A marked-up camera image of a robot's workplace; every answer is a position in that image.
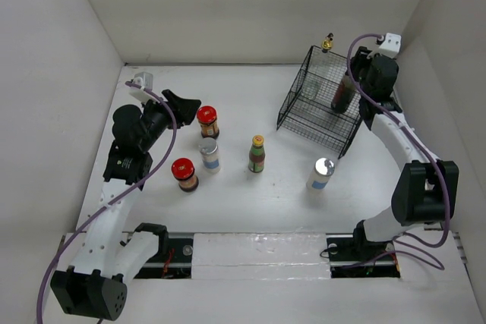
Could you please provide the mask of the dark soy sauce bottle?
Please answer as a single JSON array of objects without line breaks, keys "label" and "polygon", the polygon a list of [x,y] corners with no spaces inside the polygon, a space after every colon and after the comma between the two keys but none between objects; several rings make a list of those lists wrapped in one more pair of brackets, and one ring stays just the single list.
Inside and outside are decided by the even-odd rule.
[{"label": "dark soy sauce bottle", "polygon": [[343,114],[348,110],[350,103],[355,96],[355,85],[346,71],[342,76],[339,86],[333,96],[331,109],[338,114]]}]

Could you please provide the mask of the silver lid shaker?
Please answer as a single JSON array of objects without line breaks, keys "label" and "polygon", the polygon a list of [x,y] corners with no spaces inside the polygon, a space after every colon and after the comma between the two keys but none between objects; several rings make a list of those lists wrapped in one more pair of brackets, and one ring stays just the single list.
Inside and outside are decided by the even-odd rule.
[{"label": "silver lid shaker", "polygon": [[216,140],[205,137],[200,141],[198,149],[204,168],[213,174],[219,172],[221,165],[219,162],[219,147]]},{"label": "silver lid shaker", "polygon": [[314,163],[306,187],[312,191],[322,191],[334,174],[335,163],[328,158],[320,158]]}]

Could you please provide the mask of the clear glass oil bottle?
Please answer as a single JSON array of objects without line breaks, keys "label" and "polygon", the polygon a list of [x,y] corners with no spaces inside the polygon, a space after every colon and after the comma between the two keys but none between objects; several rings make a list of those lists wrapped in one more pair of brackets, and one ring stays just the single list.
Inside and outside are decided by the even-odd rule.
[{"label": "clear glass oil bottle", "polygon": [[327,74],[330,68],[331,54],[333,47],[334,34],[328,33],[323,39],[320,47],[314,47],[311,52],[311,57],[308,65],[308,86],[306,96],[315,100],[320,91],[322,78]]}]

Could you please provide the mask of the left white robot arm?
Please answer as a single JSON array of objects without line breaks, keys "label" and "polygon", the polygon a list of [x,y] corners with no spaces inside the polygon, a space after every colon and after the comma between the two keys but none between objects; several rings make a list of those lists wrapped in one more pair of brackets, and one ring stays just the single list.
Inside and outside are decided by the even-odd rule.
[{"label": "left white robot arm", "polygon": [[166,130],[177,131],[195,119],[199,99],[170,90],[153,92],[141,106],[123,105],[112,116],[113,141],[103,172],[99,208],[80,226],[87,234],[65,271],[54,271],[50,288],[68,315],[115,321],[128,296],[128,284],[149,260],[169,253],[164,225],[143,223],[125,245],[123,228],[154,165],[150,148]]}]

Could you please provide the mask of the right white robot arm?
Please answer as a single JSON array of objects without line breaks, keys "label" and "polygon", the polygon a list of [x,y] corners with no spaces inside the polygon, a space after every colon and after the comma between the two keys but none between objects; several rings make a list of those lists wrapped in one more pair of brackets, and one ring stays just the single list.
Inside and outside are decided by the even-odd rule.
[{"label": "right white robot arm", "polygon": [[399,71],[393,58],[361,46],[350,54],[348,63],[346,74],[360,94],[361,120],[401,171],[390,207],[357,224],[352,252],[367,259],[377,252],[378,243],[407,235],[419,225],[441,224],[447,236],[456,203],[457,164],[432,153],[408,125],[391,96]]}]

